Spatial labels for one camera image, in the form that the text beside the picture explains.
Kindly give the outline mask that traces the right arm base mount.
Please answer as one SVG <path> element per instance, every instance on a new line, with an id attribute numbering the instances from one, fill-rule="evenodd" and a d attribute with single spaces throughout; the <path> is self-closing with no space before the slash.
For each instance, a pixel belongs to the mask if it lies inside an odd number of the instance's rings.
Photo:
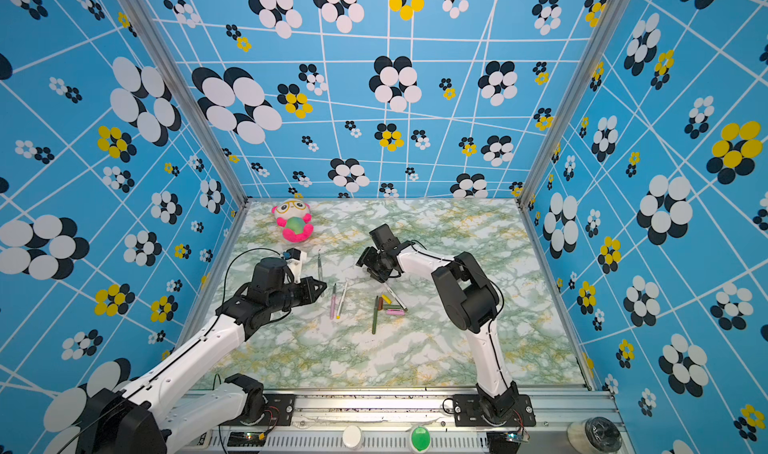
<path id="1" fill-rule="evenodd" d="M 531 399 L 519 395 L 514 404 L 494 402 L 478 394 L 456 394 L 452 414 L 457 427 L 503 427 L 517 429 L 537 425 Z"/>

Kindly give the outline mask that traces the white marker pen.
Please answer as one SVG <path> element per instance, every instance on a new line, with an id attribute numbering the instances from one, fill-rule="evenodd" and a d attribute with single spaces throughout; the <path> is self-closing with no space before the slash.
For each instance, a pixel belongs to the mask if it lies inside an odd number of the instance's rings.
<path id="1" fill-rule="evenodd" d="M 401 300 L 401 298 L 394 292 L 394 290 L 385 282 L 383 284 L 384 288 L 387 290 L 387 292 L 397 301 L 398 305 L 404 312 L 408 312 L 408 307 L 406 304 Z"/>

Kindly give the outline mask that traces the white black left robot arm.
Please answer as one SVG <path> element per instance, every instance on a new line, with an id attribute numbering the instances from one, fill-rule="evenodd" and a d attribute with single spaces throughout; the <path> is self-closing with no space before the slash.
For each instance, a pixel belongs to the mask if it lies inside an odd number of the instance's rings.
<path id="1" fill-rule="evenodd" d="M 263 384 L 234 374 L 204 396 L 180 399 L 215 364 L 260 328 L 315 303 L 325 282 L 299 277 L 300 262 L 260 260 L 215 315 L 168 358 L 123 388 L 103 388 L 86 402 L 79 432 L 64 446 L 74 453 L 175 453 L 205 431 L 231 420 L 269 419 Z"/>

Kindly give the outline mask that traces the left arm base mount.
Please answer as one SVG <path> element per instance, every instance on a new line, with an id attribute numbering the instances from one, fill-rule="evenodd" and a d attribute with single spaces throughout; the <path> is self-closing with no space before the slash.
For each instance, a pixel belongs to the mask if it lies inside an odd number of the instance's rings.
<path id="1" fill-rule="evenodd" d="M 245 374 L 233 374 L 223 380 L 225 386 L 236 386 L 247 395 L 240 415 L 225 422 L 226 426 L 288 426 L 295 410 L 295 394 L 267 392 L 264 385 Z"/>

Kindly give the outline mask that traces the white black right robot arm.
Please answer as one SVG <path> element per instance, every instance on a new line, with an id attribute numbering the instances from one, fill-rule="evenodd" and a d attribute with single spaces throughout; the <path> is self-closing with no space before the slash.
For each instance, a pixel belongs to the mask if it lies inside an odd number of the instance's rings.
<path id="1" fill-rule="evenodd" d="M 503 296 L 474 256 L 426 250 L 418 242 L 401 241 L 387 224 L 370 232 L 373 241 L 357 261 L 379 283 L 402 274 L 433 282 L 449 320 L 466 334 L 477 371 L 476 388 L 485 418 L 501 425 L 514 415 L 519 391 L 504 360 L 497 319 Z"/>

